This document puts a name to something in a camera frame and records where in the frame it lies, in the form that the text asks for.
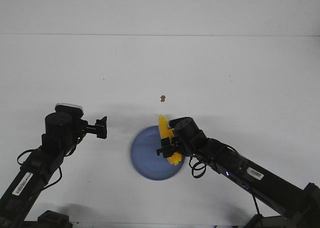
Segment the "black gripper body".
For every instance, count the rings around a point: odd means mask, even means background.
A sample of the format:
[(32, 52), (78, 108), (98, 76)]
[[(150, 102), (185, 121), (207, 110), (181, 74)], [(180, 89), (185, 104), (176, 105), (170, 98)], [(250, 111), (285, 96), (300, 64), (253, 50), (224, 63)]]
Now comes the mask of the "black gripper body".
[(86, 134), (94, 134), (97, 138), (100, 138), (98, 127), (96, 125), (90, 125), (86, 120), (79, 121), (79, 141), (82, 141)]
[(159, 149), (159, 154), (163, 155), (164, 158), (172, 157), (175, 153), (182, 155), (180, 143), (175, 137), (170, 140), (169, 137), (161, 139), (161, 148)]

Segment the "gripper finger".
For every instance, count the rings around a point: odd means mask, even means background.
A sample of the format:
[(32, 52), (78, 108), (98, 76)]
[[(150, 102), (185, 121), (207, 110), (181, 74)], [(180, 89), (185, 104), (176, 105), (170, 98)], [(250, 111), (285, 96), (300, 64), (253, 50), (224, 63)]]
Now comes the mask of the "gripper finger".
[(96, 130), (96, 137), (99, 139), (107, 138), (107, 130), (104, 127), (98, 127)]
[(161, 146), (162, 147), (172, 147), (174, 145), (175, 144), (172, 142), (172, 140), (169, 137), (161, 139)]
[(107, 128), (107, 119), (108, 119), (107, 116), (104, 116), (101, 119), (97, 119), (95, 122), (95, 125), (98, 127), (102, 127), (103, 129), (106, 129)]
[(163, 146), (160, 149), (156, 150), (156, 154), (160, 156), (161, 154), (163, 156), (172, 156), (175, 152), (174, 146)]

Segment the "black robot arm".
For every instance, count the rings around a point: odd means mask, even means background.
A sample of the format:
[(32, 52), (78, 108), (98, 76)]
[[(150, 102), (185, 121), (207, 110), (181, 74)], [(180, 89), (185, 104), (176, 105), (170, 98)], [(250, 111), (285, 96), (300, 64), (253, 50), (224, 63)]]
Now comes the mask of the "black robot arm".
[(191, 117), (167, 120), (158, 118), (163, 155), (176, 164), (182, 157), (196, 158), (191, 170), (203, 172), (211, 167), (278, 213), (264, 217), (255, 214), (245, 225), (247, 228), (318, 228), (320, 226), (320, 189), (309, 183), (301, 189), (253, 161), (240, 155), (233, 147), (208, 138)]
[(56, 111), (44, 119), (45, 133), (41, 146), (29, 150), (15, 179), (0, 199), (0, 226), (2, 228), (71, 228), (69, 216), (47, 210), (37, 221), (25, 221), (35, 201), (49, 183), (53, 174), (61, 170), (64, 158), (71, 155), (86, 134), (100, 139), (107, 137), (107, 117), (89, 125), (82, 119), (82, 111)]

